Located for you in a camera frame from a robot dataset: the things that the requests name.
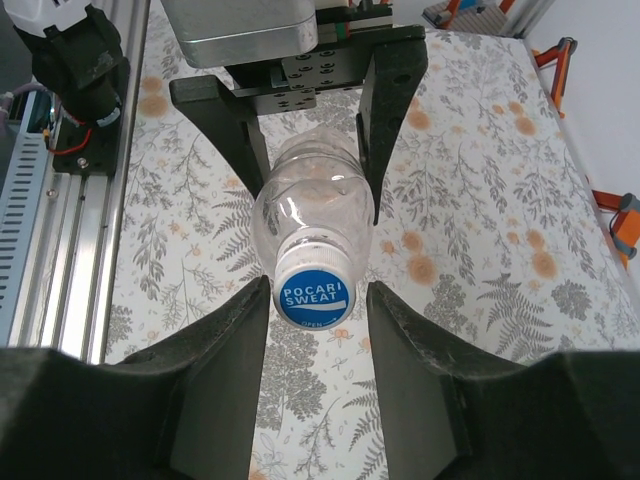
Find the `fabric surface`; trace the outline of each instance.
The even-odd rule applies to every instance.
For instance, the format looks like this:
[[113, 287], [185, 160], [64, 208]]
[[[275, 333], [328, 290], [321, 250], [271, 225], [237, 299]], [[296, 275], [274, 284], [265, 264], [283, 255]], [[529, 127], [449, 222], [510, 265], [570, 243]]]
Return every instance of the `fabric surface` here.
[[[531, 362], [637, 348], [640, 322], [524, 45], [427, 34], [429, 70], [385, 181], [351, 318], [308, 333], [271, 316], [253, 480], [387, 478], [364, 296], [382, 280], [473, 344]], [[153, 1], [108, 338], [109, 362], [204, 316], [260, 275], [252, 199], [170, 104], [189, 68]], [[355, 141], [357, 91], [261, 118], [272, 156], [318, 124]]]

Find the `floral tablecloth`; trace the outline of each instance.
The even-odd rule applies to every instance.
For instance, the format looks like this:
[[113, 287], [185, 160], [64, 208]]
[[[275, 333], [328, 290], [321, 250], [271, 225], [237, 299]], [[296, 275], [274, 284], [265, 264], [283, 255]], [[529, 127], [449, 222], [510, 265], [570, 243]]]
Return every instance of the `floral tablecloth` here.
[[[427, 34], [429, 69], [385, 182], [366, 282], [519, 362], [557, 349], [640, 346], [633, 301], [525, 46]], [[259, 275], [252, 199], [170, 104], [195, 74], [152, 3], [126, 193], [107, 360], [197, 320]], [[355, 141], [357, 91], [261, 118], [273, 156], [326, 124]], [[387, 478], [364, 296], [338, 328], [308, 333], [272, 315], [252, 480]]]

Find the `clear plastic bottle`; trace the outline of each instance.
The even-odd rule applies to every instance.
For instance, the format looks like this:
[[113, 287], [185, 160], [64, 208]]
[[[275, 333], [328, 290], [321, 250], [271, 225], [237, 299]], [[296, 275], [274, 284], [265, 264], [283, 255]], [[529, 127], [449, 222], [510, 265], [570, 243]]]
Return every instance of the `clear plastic bottle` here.
[[346, 319], [367, 268], [373, 197], [351, 140], [318, 127], [287, 140], [253, 209], [251, 231], [288, 322], [324, 330]]

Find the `bottle cap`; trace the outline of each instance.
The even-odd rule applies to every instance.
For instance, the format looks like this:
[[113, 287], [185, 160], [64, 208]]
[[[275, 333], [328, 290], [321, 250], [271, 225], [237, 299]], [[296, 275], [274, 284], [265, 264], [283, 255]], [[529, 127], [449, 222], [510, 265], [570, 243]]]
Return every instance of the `bottle cap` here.
[[314, 239], [294, 244], [278, 255], [276, 309], [296, 327], [315, 331], [335, 327], [355, 305], [353, 268], [349, 257], [330, 243]]

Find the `white wall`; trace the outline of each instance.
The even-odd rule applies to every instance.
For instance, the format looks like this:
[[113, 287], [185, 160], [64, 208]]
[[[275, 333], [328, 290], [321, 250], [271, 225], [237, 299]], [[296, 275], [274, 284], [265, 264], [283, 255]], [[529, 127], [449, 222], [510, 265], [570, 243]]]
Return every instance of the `white wall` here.
[[[594, 189], [640, 197], [639, 21], [640, 1], [556, 0], [527, 43], [546, 50], [563, 36], [578, 40], [563, 130]], [[543, 72], [547, 88], [553, 73]], [[640, 257], [629, 265], [637, 287]]]

